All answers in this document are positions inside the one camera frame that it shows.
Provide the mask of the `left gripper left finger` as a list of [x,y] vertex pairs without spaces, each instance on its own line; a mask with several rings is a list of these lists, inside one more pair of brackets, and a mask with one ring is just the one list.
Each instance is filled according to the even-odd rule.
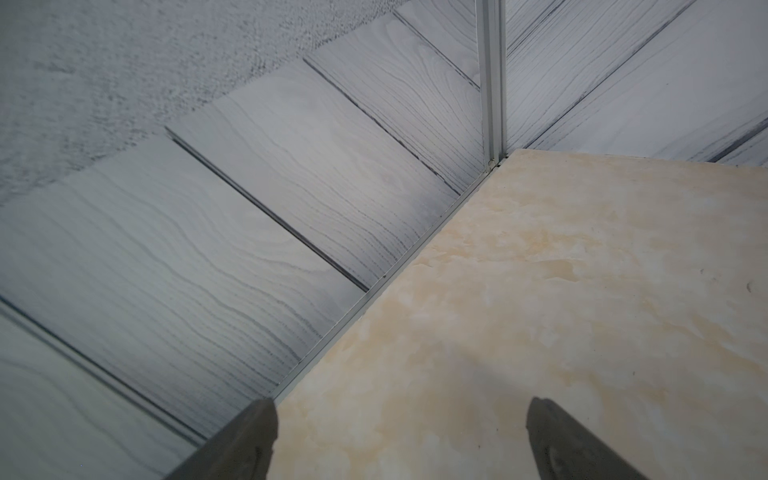
[[255,400],[166,479],[264,480],[278,427],[274,400]]

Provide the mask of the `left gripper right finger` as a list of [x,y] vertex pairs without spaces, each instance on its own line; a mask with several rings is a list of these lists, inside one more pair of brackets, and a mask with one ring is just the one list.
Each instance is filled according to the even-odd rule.
[[646,479],[551,399],[531,399],[526,429],[541,479]]

